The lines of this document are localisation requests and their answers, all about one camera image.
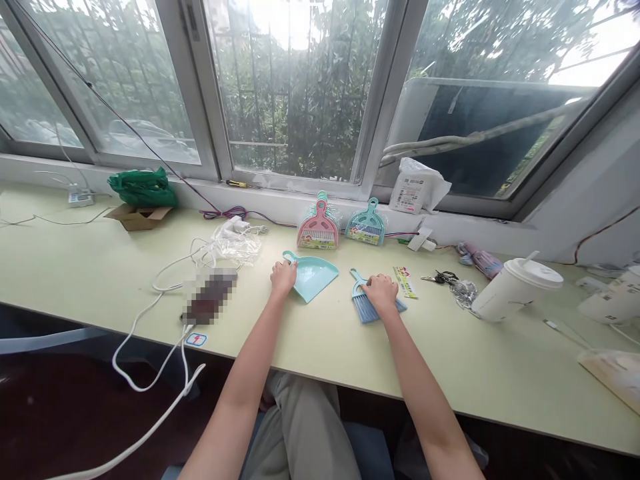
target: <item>window handle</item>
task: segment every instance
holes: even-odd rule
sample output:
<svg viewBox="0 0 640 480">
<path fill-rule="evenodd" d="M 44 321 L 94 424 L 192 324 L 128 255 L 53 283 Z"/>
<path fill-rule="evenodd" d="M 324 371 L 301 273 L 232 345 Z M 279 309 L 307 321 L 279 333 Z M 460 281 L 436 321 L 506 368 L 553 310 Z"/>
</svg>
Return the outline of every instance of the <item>window handle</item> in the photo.
<svg viewBox="0 0 640 480">
<path fill-rule="evenodd" d="M 187 6 L 187 20 L 191 26 L 191 39 L 193 41 L 200 41 L 200 32 L 198 32 L 198 24 L 195 20 L 195 12 L 193 11 L 193 4 L 191 2 L 186 3 Z"/>
</svg>

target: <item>dustpan handle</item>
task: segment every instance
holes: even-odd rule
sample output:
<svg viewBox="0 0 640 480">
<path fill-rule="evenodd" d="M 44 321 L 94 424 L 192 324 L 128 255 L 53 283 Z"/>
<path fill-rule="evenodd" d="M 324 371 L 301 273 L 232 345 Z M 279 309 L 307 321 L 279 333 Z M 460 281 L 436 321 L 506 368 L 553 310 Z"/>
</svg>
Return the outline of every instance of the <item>dustpan handle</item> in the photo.
<svg viewBox="0 0 640 480">
<path fill-rule="evenodd" d="M 362 278 L 360 276 L 360 274 L 358 273 L 358 270 L 356 269 L 350 269 L 349 270 L 351 272 L 351 274 L 353 275 L 353 278 L 355 278 L 356 280 L 358 280 L 358 285 L 364 283 L 365 285 L 367 284 L 367 281 L 364 280 L 364 278 Z"/>
<path fill-rule="evenodd" d="M 290 250 L 285 250 L 284 252 L 282 252 L 282 258 L 284 258 L 284 260 L 288 260 L 291 263 L 295 262 L 296 260 L 298 260 L 298 257 L 296 257 L 292 251 Z"/>
<path fill-rule="evenodd" d="M 327 208 L 326 200 L 318 200 L 315 204 L 316 217 L 326 217 L 325 210 Z"/>
<path fill-rule="evenodd" d="M 378 199 L 375 197 L 372 197 L 369 199 L 369 214 L 371 215 L 373 212 L 375 212 L 375 208 L 378 206 Z"/>
</svg>

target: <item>floor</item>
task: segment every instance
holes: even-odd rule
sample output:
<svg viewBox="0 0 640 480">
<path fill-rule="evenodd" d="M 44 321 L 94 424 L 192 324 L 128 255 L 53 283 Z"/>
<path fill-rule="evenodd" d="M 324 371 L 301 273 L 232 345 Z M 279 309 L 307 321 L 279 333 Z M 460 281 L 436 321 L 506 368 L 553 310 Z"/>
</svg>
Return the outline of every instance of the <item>floor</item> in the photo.
<svg viewBox="0 0 640 480">
<path fill-rule="evenodd" d="M 182 400 L 158 431 L 100 479 L 158 480 L 184 462 L 213 411 L 231 360 L 187 352 L 190 365 L 206 363 L 198 398 Z M 146 363 L 126 370 L 139 385 L 155 372 Z M 173 402 L 162 380 L 134 392 L 106 362 L 80 355 L 0 356 L 0 465 L 2 478 L 43 480 L 90 469 L 134 443 Z M 394 399 L 339 388 L 342 417 L 380 428 L 393 458 L 408 414 Z M 460 424 L 490 457 L 487 480 L 637 479 L 640 460 L 542 435 L 459 416 Z"/>
</svg>

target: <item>person's left hand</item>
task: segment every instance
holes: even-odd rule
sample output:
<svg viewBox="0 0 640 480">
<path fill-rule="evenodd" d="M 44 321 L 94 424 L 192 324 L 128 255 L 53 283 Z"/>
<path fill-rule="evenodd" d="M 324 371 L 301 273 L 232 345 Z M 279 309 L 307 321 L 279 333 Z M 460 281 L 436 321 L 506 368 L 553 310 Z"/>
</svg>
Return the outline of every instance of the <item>person's left hand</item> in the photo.
<svg viewBox="0 0 640 480">
<path fill-rule="evenodd" d="M 297 272 L 298 262 L 293 264 L 286 261 L 284 263 L 276 262 L 271 269 L 271 294 L 278 297 L 286 297 L 295 283 L 295 275 Z"/>
</svg>

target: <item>keys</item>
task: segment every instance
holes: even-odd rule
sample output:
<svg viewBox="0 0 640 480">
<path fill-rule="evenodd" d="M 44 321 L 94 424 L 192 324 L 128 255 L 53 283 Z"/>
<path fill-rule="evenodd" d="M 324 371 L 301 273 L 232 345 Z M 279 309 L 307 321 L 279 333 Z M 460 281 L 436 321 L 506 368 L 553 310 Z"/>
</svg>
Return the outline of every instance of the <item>keys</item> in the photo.
<svg viewBox="0 0 640 480">
<path fill-rule="evenodd" d="M 420 277 L 420 280 L 432 281 L 432 282 L 436 282 L 436 283 L 440 283 L 440 284 L 445 282 L 440 277 Z"/>
<path fill-rule="evenodd" d="M 458 276 L 454 272 L 438 272 L 438 270 L 436 270 L 435 272 L 437 274 L 435 277 L 420 277 L 420 280 L 432 281 L 440 285 L 442 285 L 443 283 L 453 285 L 458 281 Z"/>
</svg>

